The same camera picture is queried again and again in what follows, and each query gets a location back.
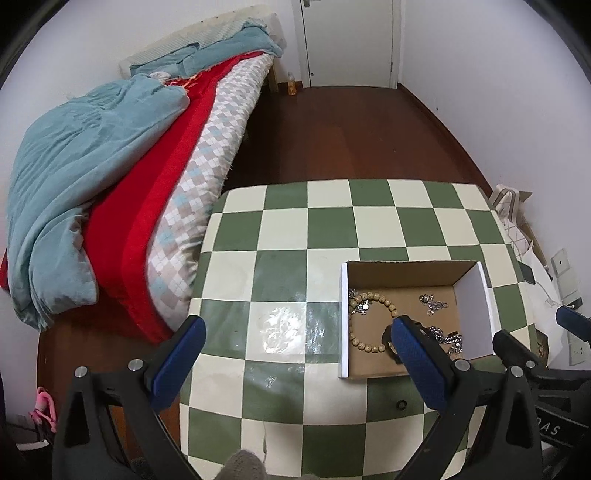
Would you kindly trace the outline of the argyle patterned mattress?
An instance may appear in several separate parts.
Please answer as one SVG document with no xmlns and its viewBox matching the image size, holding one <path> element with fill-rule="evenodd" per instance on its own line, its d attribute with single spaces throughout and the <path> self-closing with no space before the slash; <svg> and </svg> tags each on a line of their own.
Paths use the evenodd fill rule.
<svg viewBox="0 0 591 480">
<path fill-rule="evenodd" d="M 219 80 L 211 113 L 156 224 L 147 253 L 147 286 L 157 316 L 172 331 L 187 316 L 213 205 L 271 68 L 273 57 L 260 53 L 238 61 Z"/>
</svg>

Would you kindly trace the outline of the red blanket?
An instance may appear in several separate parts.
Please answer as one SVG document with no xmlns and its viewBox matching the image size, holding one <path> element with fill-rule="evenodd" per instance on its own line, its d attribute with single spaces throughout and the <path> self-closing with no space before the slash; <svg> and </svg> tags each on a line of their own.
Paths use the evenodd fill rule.
<svg viewBox="0 0 591 480">
<path fill-rule="evenodd" d="M 171 336 L 172 330 L 151 303 L 146 274 L 148 247 L 192 144 L 211 113 L 217 83 L 243 59 L 247 59 L 246 54 L 217 65 L 209 74 L 177 82 L 197 103 L 174 121 L 121 180 L 100 193 L 85 213 L 83 248 L 98 284 L 96 303 L 65 311 L 54 323 L 78 317 L 97 329 L 152 343 Z M 9 293 L 6 251 L 1 285 Z"/>
</svg>

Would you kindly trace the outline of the light blue blanket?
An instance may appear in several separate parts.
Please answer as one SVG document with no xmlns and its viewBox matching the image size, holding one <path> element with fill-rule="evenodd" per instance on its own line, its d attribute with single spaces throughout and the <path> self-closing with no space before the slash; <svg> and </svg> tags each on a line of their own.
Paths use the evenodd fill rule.
<svg viewBox="0 0 591 480">
<path fill-rule="evenodd" d="M 177 82 L 242 54 L 280 56 L 283 49 L 262 19 L 246 17 L 194 25 L 160 52 L 131 66 L 129 78 L 48 111 L 20 144 L 7 197 L 8 290 L 17 318 L 39 332 L 57 315 L 96 303 L 85 213 L 197 103 Z"/>
</svg>

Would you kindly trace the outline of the white patterned cloth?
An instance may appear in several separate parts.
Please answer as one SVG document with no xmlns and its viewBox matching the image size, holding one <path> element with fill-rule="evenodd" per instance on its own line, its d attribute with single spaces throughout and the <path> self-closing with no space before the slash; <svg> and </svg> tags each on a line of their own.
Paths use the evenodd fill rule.
<svg viewBox="0 0 591 480">
<path fill-rule="evenodd" d="M 498 184 L 489 197 L 509 239 L 514 255 L 519 262 L 527 287 L 534 323 L 538 331 L 559 337 L 562 328 L 556 324 L 555 314 L 562 305 L 559 294 L 549 273 L 549 267 L 538 255 L 538 248 L 522 207 L 531 192 Z"/>
</svg>

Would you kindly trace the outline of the white door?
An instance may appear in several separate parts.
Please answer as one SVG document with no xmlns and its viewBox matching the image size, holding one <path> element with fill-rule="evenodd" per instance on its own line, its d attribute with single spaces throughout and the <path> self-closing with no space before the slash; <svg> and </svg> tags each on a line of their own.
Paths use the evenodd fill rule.
<svg viewBox="0 0 591 480">
<path fill-rule="evenodd" d="M 294 1 L 305 87 L 398 86 L 403 1 Z"/>
</svg>

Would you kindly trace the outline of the white cardboard box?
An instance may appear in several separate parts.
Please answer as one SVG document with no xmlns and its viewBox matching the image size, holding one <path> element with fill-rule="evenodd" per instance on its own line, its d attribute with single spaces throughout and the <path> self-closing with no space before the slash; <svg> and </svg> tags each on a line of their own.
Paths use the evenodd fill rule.
<svg viewBox="0 0 591 480">
<path fill-rule="evenodd" d="M 341 266 L 339 378 L 407 374 L 386 351 L 365 352 L 353 344 L 358 339 L 379 345 L 401 315 L 427 328 L 440 328 L 446 338 L 460 334 L 459 357 L 479 360 L 493 355 L 493 334 L 500 323 L 482 262 L 348 261 Z"/>
</svg>

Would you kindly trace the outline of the black charger plug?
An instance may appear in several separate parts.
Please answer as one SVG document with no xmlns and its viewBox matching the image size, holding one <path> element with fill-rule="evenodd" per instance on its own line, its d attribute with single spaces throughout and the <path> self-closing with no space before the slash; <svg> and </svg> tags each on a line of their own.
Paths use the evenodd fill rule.
<svg viewBox="0 0 591 480">
<path fill-rule="evenodd" d="M 578 310 L 583 304 L 582 298 L 579 297 L 577 299 L 575 299 L 574 301 L 570 302 L 567 307 L 572 309 L 572 310 Z"/>
</svg>

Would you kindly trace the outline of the small bottle on floor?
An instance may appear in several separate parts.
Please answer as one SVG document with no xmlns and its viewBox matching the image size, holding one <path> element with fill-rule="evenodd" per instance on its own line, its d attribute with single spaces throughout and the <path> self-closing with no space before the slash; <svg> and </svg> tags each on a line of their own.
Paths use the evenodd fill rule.
<svg viewBox="0 0 591 480">
<path fill-rule="evenodd" d="M 294 96 L 297 94 L 297 81 L 294 79 L 294 74 L 287 73 L 287 95 Z"/>
</svg>

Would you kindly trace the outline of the green white checkered table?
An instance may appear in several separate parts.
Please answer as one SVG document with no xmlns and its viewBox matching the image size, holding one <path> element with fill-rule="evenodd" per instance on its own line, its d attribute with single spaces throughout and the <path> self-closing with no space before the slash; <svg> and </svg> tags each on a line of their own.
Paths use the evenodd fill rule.
<svg viewBox="0 0 591 480">
<path fill-rule="evenodd" d="M 181 449 L 204 479 L 246 450 L 273 479 L 390 479 L 437 419 L 406 375 L 342 377 L 379 350 L 394 313 L 445 333 L 452 283 L 406 293 L 349 287 L 353 262 L 474 262 L 488 304 L 465 346 L 507 329 L 527 346 L 535 322 L 517 258 L 477 186 L 421 180 L 329 180 L 238 188 L 214 204 L 190 312 L 206 342 L 180 397 Z M 444 302 L 430 312 L 422 298 Z"/>
</svg>

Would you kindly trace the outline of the white wall socket strip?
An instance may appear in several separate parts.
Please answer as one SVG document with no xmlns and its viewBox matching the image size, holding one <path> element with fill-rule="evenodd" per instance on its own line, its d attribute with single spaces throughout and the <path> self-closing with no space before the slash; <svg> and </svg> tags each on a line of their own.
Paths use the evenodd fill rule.
<svg viewBox="0 0 591 480">
<path fill-rule="evenodd" d="M 556 323 L 564 331 L 554 364 L 583 368 L 590 359 L 590 318 L 580 311 L 583 300 L 578 279 L 565 249 L 551 258 L 551 268 L 562 303 L 555 314 Z"/>
</svg>

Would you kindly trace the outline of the pink object on floor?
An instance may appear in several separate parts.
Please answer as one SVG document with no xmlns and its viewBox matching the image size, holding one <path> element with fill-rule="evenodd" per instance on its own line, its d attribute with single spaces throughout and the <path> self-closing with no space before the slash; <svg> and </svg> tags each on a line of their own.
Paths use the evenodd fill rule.
<svg viewBox="0 0 591 480">
<path fill-rule="evenodd" d="M 35 406 L 29 412 L 31 420 L 39 427 L 48 427 L 53 434 L 57 431 L 57 414 L 52 396 L 41 386 L 36 390 Z"/>
</svg>

